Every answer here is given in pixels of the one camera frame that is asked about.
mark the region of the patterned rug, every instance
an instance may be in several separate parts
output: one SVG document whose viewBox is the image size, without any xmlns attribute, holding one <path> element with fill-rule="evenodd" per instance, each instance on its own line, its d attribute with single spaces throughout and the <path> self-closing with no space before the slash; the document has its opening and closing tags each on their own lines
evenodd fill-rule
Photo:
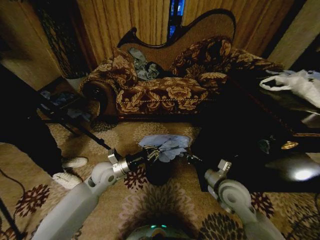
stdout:
<svg viewBox="0 0 320 240">
<path fill-rule="evenodd" d="M 138 152 L 137 143 L 146 135 L 179 134 L 195 139 L 200 130 L 189 123 L 122 122 L 112 127 L 97 127 L 95 134 L 123 156 Z M 106 160 L 107 151 L 90 138 L 75 137 L 58 124 L 49 128 L 65 157 L 89 158 L 86 166 L 73 170 L 83 180 L 95 164 Z M 1 199 L 20 231 L 26 233 L 25 239 L 30 240 L 41 220 L 68 191 L 14 146 L 0 144 L 0 153 L 1 170 L 17 180 L 0 174 Z M 315 194 L 252 192 L 251 197 L 254 208 L 265 214 L 286 239 L 320 239 L 320 199 L 316 204 Z M 139 167 L 108 188 L 72 239 L 121 240 L 135 228 L 155 222 L 178 225 L 194 239 L 246 238 L 239 218 L 225 212 L 209 193 L 201 192 L 195 169 L 179 158 L 174 160 L 171 179 L 163 186 L 151 185 L 145 169 Z M 13 239 L 15 235 L 1 215 L 0 240 Z"/>
</svg>

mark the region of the shoe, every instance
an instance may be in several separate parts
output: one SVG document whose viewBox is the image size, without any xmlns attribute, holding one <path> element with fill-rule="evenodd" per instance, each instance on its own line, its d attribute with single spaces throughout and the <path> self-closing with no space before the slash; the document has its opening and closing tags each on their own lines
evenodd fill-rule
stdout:
<svg viewBox="0 0 320 240">
<path fill-rule="evenodd" d="M 82 180 L 79 177 L 68 172 L 58 172 L 52 176 L 52 179 L 66 189 L 73 189 L 75 186 L 82 183 Z"/>
<path fill-rule="evenodd" d="M 73 158 L 63 158 L 61 160 L 62 167 L 65 168 L 80 168 L 87 164 L 88 158 L 86 157 L 73 157 Z"/>
</svg>

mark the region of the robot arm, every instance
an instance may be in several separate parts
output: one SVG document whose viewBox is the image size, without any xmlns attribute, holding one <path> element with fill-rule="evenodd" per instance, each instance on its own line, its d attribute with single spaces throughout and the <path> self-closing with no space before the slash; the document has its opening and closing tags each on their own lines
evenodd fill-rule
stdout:
<svg viewBox="0 0 320 240">
<path fill-rule="evenodd" d="M 114 149 L 109 150 L 109 162 L 100 162 L 91 176 L 75 186 L 49 212 L 39 225 L 33 240 L 69 240 L 83 225 L 98 204 L 100 195 L 128 172 L 142 163 L 152 163 L 158 158 L 159 150 L 145 146 L 142 151 L 122 158 Z"/>
<path fill-rule="evenodd" d="M 191 163 L 201 162 L 194 155 L 189 155 L 188 160 Z M 205 172 L 209 193 L 223 209 L 239 216 L 248 240 L 284 240 L 273 223 L 252 207 L 248 189 L 238 181 L 226 179 L 230 167 L 231 162 L 222 159 L 218 171 L 208 169 Z"/>
</svg>

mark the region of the sofa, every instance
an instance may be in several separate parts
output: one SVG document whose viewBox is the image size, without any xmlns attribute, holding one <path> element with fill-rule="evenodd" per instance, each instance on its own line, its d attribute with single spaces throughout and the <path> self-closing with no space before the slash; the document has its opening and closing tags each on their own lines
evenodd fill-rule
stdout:
<svg viewBox="0 0 320 240">
<path fill-rule="evenodd" d="M 163 45 L 148 45 L 132 28 L 80 85 L 80 92 L 98 101 L 100 119 L 191 121 L 213 109 L 230 78 L 257 78 L 282 66 L 232 47 L 236 22 L 227 10 L 204 13 L 188 26 L 177 27 Z M 137 77 L 129 49 L 165 70 L 162 78 Z"/>
</svg>

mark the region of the white plastic bag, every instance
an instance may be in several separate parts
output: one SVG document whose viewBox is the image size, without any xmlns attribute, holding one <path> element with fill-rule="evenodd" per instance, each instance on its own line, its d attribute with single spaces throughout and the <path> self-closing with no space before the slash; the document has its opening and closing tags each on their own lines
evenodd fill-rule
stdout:
<svg viewBox="0 0 320 240">
<path fill-rule="evenodd" d="M 305 70 L 292 74 L 284 72 L 262 80 L 259 85 L 269 91 L 291 90 L 295 95 L 320 108 L 320 79 L 315 78 L 318 75 L 317 72 L 309 74 Z M 269 86 L 265 84 L 272 80 L 275 80 L 277 85 L 283 86 Z"/>
</svg>

